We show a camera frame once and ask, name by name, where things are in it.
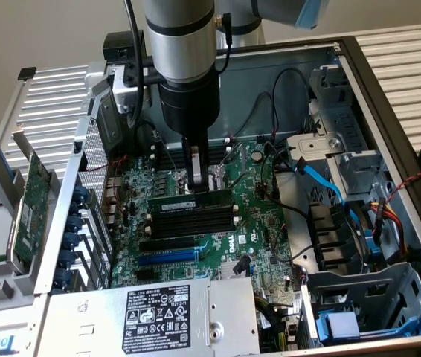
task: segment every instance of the ventilation grille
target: ventilation grille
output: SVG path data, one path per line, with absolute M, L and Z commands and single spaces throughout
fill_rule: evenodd
M 101 141 L 100 133 L 96 120 L 91 119 L 88 132 L 86 133 L 85 156 L 88 161 L 87 169 L 95 171 L 87 171 L 79 173 L 82 185 L 89 190 L 94 190 L 97 194 L 98 204 L 103 202 L 103 195 L 106 184 L 106 160 L 105 149 Z

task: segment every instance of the warning label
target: warning label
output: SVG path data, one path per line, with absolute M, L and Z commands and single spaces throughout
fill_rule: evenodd
M 190 286 L 128 292 L 123 351 L 145 353 L 190 347 Z

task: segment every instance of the green expansion card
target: green expansion card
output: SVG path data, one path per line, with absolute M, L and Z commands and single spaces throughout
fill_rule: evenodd
M 30 157 L 24 196 L 19 203 L 17 216 L 10 229 L 7 244 L 7 261 L 18 270 L 15 256 L 20 262 L 30 264 L 42 249 L 47 228 L 48 191 L 50 173 L 34 152 Z
M 251 160 L 251 153 L 255 150 L 263 152 L 263 145 L 255 141 L 243 143 L 245 156 L 236 152 L 231 163 L 226 164 L 225 181 L 229 187 L 239 178 L 242 160 L 247 161 L 247 173 L 232 188 L 232 196 L 239 206 L 238 215 L 242 220 L 235 231 L 203 234 L 195 236 L 197 246 L 207 248 L 200 254 L 198 262 L 170 263 L 150 266 L 155 279 L 145 283 L 167 282 L 180 279 L 210 277 L 219 279 L 220 274 L 232 269 L 239 258 L 247 253 L 251 257 L 252 281 L 255 292 L 265 296 L 269 302 L 291 304 L 292 290 L 285 290 L 285 277 L 291 277 L 290 265 L 279 263 L 273 256 L 269 241 L 277 243 L 278 255 L 289 256 L 288 241 L 280 230 L 284 224 L 283 211 L 269 200 L 263 200 L 256 193 L 256 184 L 260 182 L 260 164 Z M 160 171 L 154 173 L 146 160 L 138 159 L 128 163 L 123 172 L 123 181 L 129 182 L 131 190 L 126 194 L 125 202 L 132 202 L 135 215 L 129 228 L 118 226 L 123 224 L 121 217 L 116 218 L 114 229 L 115 261 L 112 271 L 112 287 L 134 286 L 143 283 L 138 281 L 135 271 L 138 271 L 139 243 L 150 238 L 144 234 L 146 214 L 162 209 L 154 205 L 156 197 L 173 197 L 182 194 L 182 189 L 176 187 L 175 171 Z M 264 182 L 271 192 L 271 163 L 266 163 Z

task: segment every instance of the robotic arm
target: robotic arm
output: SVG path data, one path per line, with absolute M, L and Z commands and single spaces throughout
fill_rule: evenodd
M 145 0 L 164 121 L 182 135 L 188 185 L 208 190 L 208 128 L 220 111 L 213 0 Z
M 231 13 L 232 28 L 240 32 L 263 17 L 312 28 L 324 2 L 217 0 L 217 5 L 221 13 Z M 182 135 L 189 188 L 205 192 L 208 128 L 220 111 L 214 0 L 145 0 L 144 10 L 154 66 L 166 79 L 159 84 L 164 121 Z

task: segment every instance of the blue latch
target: blue latch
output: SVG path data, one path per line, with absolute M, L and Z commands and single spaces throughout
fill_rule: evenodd
M 16 351 L 12 349 L 14 336 L 3 337 L 0 340 L 0 356 L 13 355 Z
M 371 232 L 370 229 L 364 231 L 364 239 L 366 240 L 366 245 L 369 248 L 371 255 L 373 257 L 378 257 L 381 254 L 381 248 L 375 244 L 373 232 Z

